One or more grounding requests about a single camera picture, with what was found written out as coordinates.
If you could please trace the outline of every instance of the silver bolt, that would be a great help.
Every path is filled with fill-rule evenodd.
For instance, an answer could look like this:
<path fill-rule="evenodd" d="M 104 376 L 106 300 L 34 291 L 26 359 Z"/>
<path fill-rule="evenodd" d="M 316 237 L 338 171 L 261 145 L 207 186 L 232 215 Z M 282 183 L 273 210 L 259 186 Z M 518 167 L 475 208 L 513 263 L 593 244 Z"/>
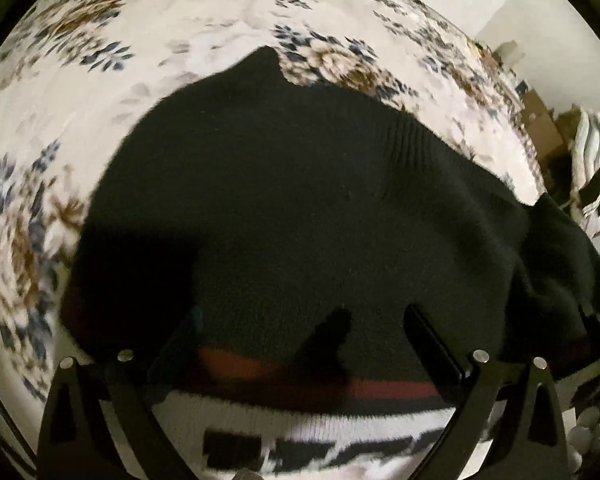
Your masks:
<path fill-rule="evenodd" d="M 485 350 L 474 350 L 474 361 L 482 364 L 488 363 L 489 354 Z"/>
<path fill-rule="evenodd" d="M 118 361 L 120 361 L 121 363 L 128 363 L 133 358 L 134 358 L 133 350 L 126 349 L 126 350 L 121 350 L 118 353 Z"/>
<path fill-rule="evenodd" d="M 541 370 L 545 370 L 548 366 L 546 361 L 541 357 L 534 357 L 534 364 L 536 365 L 536 368 L 540 368 Z"/>
<path fill-rule="evenodd" d="M 73 365 L 74 365 L 74 358 L 73 357 L 65 357 L 64 359 L 62 359 L 60 361 L 60 367 L 62 368 L 62 370 L 68 370 Z"/>

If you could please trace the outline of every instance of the black sweater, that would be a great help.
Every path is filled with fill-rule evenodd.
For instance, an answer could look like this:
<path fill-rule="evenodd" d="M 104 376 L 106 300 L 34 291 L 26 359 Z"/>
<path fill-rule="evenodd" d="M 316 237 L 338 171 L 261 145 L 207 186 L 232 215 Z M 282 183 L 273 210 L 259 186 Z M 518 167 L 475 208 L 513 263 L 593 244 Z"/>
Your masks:
<path fill-rule="evenodd" d="M 276 376 L 413 400 L 430 391 L 404 336 L 410 303 L 467 353 L 544 356 L 559 378 L 590 362 L 578 305 L 600 311 L 600 258 L 548 197 L 521 205 L 412 115 L 292 85 L 262 48 L 124 140 L 62 318 L 97 358 L 154 355 L 195 304 L 193 390 Z"/>

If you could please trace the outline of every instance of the floral bedsheet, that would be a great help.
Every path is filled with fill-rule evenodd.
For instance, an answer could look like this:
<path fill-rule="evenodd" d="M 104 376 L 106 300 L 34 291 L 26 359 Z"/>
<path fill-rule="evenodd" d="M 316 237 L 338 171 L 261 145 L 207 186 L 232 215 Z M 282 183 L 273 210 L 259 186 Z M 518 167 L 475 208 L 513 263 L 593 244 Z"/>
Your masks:
<path fill-rule="evenodd" d="M 0 48 L 0 394 L 33 446 L 107 162 L 158 100 L 262 45 L 289 81 L 411 112 L 521 202 L 538 198 L 532 145 L 475 45 L 418 0 L 39 0 Z"/>

